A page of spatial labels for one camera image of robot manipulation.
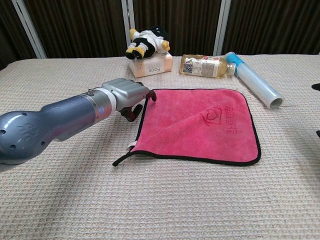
stuffed toy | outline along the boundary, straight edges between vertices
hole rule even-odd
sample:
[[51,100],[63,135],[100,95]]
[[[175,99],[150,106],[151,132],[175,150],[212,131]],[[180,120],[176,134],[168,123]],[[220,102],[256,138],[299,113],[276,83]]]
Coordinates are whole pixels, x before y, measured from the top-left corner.
[[154,26],[148,30],[138,32],[130,29],[131,44],[125,52],[128,59],[149,58],[155,52],[164,54],[170,50],[169,36],[160,26]]

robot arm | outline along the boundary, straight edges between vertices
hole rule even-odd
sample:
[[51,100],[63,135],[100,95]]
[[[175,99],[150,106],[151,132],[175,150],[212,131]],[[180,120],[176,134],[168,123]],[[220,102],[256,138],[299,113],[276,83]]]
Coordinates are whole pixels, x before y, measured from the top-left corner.
[[44,106],[40,111],[12,111],[0,116],[0,172],[41,154],[52,141],[64,141],[119,111],[133,122],[143,99],[157,100],[142,83],[124,78],[105,82],[80,95]]

tissue box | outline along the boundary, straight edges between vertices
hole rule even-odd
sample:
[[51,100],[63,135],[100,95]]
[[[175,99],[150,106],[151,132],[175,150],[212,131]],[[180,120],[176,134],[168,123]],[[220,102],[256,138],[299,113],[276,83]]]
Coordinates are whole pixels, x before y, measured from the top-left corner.
[[155,53],[151,57],[129,61],[129,68],[136,78],[171,72],[173,57],[170,53]]

beige tablecloth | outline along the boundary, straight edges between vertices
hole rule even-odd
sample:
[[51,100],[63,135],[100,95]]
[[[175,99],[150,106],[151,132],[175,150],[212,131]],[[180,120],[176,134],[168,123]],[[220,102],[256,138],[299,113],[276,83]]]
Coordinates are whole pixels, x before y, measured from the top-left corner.
[[[320,239],[320,55],[240,56],[285,97],[268,110],[237,78],[172,72],[154,88],[228,88],[246,97],[261,159],[238,167],[131,157],[139,120],[111,117],[0,174],[0,239]],[[30,59],[0,71],[0,113],[135,79],[124,57]]]

qr code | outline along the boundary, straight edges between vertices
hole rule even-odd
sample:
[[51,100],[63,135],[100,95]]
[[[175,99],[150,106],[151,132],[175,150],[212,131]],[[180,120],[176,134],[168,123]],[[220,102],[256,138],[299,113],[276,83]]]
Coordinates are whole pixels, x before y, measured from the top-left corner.
[[184,63],[183,64],[183,72],[187,74],[192,74],[192,71],[194,69],[194,66],[190,63]]
[[212,77],[214,75],[215,65],[211,63],[202,63],[201,75],[204,77]]

